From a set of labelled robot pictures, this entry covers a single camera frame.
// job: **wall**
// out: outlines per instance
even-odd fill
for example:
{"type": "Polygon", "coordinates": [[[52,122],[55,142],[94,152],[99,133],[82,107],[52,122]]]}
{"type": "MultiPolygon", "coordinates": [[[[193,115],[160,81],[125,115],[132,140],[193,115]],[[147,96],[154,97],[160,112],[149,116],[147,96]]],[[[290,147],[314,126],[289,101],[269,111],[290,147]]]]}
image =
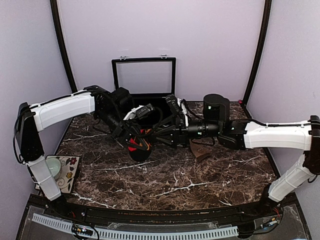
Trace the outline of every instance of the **wall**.
{"type": "MultiPolygon", "coordinates": [[[[14,158],[12,137],[18,107],[70,93],[60,57],[50,1],[0,1],[0,230],[16,238],[34,184],[14,158]]],[[[42,132],[46,154],[53,154],[67,122],[42,132]]]]}
{"type": "Polygon", "coordinates": [[[255,56],[263,0],[60,0],[76,84],[113,90],[111,60],[177,58],[176,94],[242,99],[255,56]]]}
{"type": "MultiPolygon", "coordinates": [[[[269,28],[248,109],[264,122],[295,122],[320,116],[320,1],[274,0],[269,28]]],[[[283,174],[298,150],[272,149],[283,174]]],[[[297,191],[312,239],[320,239],[320,184],[297,191]]]]}

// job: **open box lid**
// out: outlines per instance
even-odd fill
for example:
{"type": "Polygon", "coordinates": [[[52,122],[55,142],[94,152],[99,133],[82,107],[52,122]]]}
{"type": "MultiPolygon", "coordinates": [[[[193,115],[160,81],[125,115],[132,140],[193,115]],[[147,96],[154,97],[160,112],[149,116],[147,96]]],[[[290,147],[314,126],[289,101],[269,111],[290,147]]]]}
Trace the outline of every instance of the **open box lid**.
{"type": "Polygon", "coordinates": [[[111,63],[115,89],[128,89],[134,98],[175,94],[175,57],[120,58],[111,63]]]}

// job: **brown marble surface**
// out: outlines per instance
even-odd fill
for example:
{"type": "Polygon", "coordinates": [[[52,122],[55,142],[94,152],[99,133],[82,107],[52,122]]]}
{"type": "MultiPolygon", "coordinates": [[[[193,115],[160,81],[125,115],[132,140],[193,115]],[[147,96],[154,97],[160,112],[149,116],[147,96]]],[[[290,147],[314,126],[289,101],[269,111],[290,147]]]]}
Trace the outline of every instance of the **brown marble surface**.
{"type": "MultiPolygon", "coordinates": [[[[201,102],[189,106],[202,113],[201,102]]],[[[231,119],[246,118],[231,103],[231,119]]],[[[75,117],[57,155],[80,156],[79,174],[69,202],[123,210],[195,210],[258,201],[276,177],[262,149],[231,150],[208,146],[212,156],[197,162],[189,148],[158,144],[146,162],[108,134],[93,129],[91,115],[75,117]]],[[[101,123],[99,128],[108,130],[101,123]]]]}

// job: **white perforated strip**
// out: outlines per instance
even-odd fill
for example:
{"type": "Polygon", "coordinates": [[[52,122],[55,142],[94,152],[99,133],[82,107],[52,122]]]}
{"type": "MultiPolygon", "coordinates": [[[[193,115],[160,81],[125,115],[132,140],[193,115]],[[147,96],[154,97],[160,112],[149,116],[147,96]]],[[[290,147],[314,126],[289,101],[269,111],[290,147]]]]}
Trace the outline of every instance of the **white perforated strip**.
{"type": "MultiPolygon", "coordinates": [[[[64,233],[72,234],[71,229],[73,224],[71,222],[54,219],[37,213],[33,214],[32,221],[64,233]]],[[[116,231],[99,227],[95,229],[98,231],[101,240],[215,240],[238,236],[237,226],[205,231],[169,233],[116,231]]],[[[96,232],[94,232],[91,238],[97,239],[96,232]]]]}

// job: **floral placemat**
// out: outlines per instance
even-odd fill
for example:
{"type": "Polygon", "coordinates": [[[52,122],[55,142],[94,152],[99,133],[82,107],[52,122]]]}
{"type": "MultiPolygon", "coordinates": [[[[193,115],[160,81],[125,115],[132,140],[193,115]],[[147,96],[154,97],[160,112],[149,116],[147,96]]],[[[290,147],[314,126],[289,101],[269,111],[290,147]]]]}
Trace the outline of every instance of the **floral placemat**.
{"type": "MultiPolygon", "coordinates": [[[[79,164],[79,156],[61,156],[61,155],[48,155],[48,158],[56,158],[61,163],[61,174],[56,180],[61,192],[70,194],[74,184],[75,175],[79,164]]],[[[35,189],[40,190],[39,185],[35,185],[35,189]]]]}

